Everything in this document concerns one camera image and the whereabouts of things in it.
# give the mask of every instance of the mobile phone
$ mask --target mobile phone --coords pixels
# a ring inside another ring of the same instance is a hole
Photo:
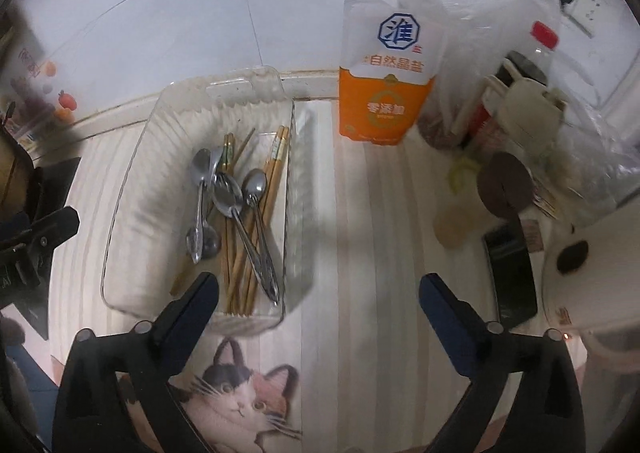
[[[511,329],[538,313],[527,244],[520,221],[513,221],[482,237],[494,281],[498,321]]]

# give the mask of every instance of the spoon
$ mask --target spoon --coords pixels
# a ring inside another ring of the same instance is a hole
[[[218,165],[220,164],[220,160],[222,159],[222,155],[225,152],[224,146],[216,146],[211,150],[210,158],[209,158],[209,177],[207,177],[207,188],[211,188],[214,176],[218,170]]]
[[[202,197],[206,180],[209,178],[211,152],[207,148],[198,150],[191,160],[189,173],[191,180],[198,186],[198,204],[196,205],[195,225],[187,233],[187,251],[193,263],[202,259],[204,245],[204,230],[202,228]]]
[[[262,214],[260,213],[260,199],[264,195],[267,189],[267,176],[260,168],[251,170],[244,178],[244,184],[242,185],[242,193],[246,199],[246,203],[254,210],[255,224],[258,228],[258,242],[260,242],[260,260],[262,262],[262,275],[266,281],[265,285],[262,285],[264,293],[273,302],[278,303],[280,301],[280,288],[278,287],[278,276],[276,274],[276,268],[273,266],[273,260],[271,259],[271,253],[267,246],[266,231],[264,229],[264,222],[262,221]]]
[[[193,256],[195,250],[196,228],[190,227],[187,231],[187,252]],[[202,221],[202,256],[200,259],[209,259],[218,256],[222,248],[222,239],[218,232],[207,223]]]
[[[260,261],[260,255],[255,248],[254,243],[251,241],[249,234],[247,234],[242,221],[240,220],[240,211],[244,206],[244,198],[242,197],[242,190],[238,186],[238,182],[225,172],[217,172],[213,181],[213,191],[211,194],[213,204],[218,208],[225,217],[231,218],[236,223],[238,232],[246,254],[249,256],[249,262],[254,270],[255,277],[260,282],[260,285],[264,284],[262,277],[262,263]]]

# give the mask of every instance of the cat ear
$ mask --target cat ear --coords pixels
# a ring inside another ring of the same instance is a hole
[[[244,357],[238,342],[233,338],[224,338],[213,357],[213,364],[244,367]]]
[[[290,365],[281,365],[267,373],[264,378],[288,399],[298,383],[298,371]]]

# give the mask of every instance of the striped countertop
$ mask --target striped countertop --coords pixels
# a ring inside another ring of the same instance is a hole
[[[238,339],[251,369],[266,373],[286,363],[300,373],[288,425],[301,429],[303,439],[270,437],[265,451],[332,453],[357,446],[382,453],[427,444],[467,380],[456,374],[420,311],[418,281],[438,273],[482,318],[495,319],[479,235],[447,251],[431,227],[446,202],[449,157],[414,131],[393,147],[342,138],[335,102],[299,102],[296,108],[308,109],[313,119],[312,194],[305,197],[301,232],[307,268],[300,285],[287,286],[285,321],[259,337]],[[100,277],[111,217],[142,127],[96,136],[84,147],[68,197],[80,230],[55,251],[50,283],[51,353],[62,363],[81,328],[103,335],[135,323],[104,306]],[[546,244],[550,224],[533,209],[529,217],[540,220]],[[543,253],[531,255],[538,291],[542,262]],[[520,331],[545,329],[541,309]],[[189,372],[202,374],[222,338],[203,334]],[[574,341],[574,359],[584,362]],[[507,412],[517,381],[512,375],[496,415]]]

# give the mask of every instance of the white container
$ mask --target white container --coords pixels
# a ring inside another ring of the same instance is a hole
[[[250,169],[263,167],[280,125],[290,127],[290,143],[268,240],[276,272],[286,284],[289,155],[299,142],[293,101],[284,94],[279,74],[260,67],[184,80],[160,94],[140,135],[111,222],[101,284],[102,298],[110,308],[153,320],[172,300],[170,289],[184,264],[185,234],[195,215],[196,186],[188,175],[195,152],[222,146],[227,132],[235,135],[238,146],[255,128],[234,172],[241,182]],[[217,229],[221,221],[214,223]],[[220,258],[200,263],[193,277],[200,271],[214,273],[220,282],[220,301],[210,322],[216,333],[253,335],[284,317],[285,299],[273,306],[259,287],[252,316],[223,313]]]
[[[579,332],[590,357],[640,372],[640,351],[614,351],[597,334],[640,325],[640,198],[546,252],[543,305],[552,327]]]

